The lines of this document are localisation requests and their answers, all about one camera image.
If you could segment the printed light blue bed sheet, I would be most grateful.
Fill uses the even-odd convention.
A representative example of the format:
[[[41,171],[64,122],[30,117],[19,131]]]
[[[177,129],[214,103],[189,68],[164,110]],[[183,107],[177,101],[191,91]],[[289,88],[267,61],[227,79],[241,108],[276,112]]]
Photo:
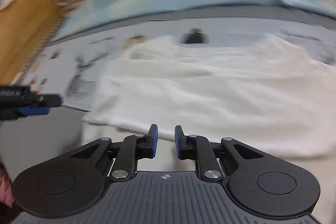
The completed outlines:
[[[104,65],[135,44],[170,35],[185,47],[243,47],[264,34],[305,48],[315,60],[335,63],[335,19],[301,10],[235,7],[142,16],[49,38],[15,83],[61,94],[66,106],[87,111]]]

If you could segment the wooden bed frame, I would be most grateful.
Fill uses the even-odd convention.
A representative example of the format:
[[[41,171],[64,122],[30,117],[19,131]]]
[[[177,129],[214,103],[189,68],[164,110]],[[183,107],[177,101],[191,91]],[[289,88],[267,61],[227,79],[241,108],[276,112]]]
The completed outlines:
[[[61,19],[52,0],[15,0],[1,11],[1,83],[9,84]]]

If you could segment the white long-sleeve shirt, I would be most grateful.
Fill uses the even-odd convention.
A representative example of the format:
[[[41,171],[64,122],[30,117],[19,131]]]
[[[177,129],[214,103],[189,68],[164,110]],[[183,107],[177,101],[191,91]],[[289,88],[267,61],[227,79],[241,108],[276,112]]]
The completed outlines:
[[[309,168],[335,168],[335,67],[273,35],[252,46],[193,48],[161,36],[107,63],[82,143],[181,125],[232,137]]]

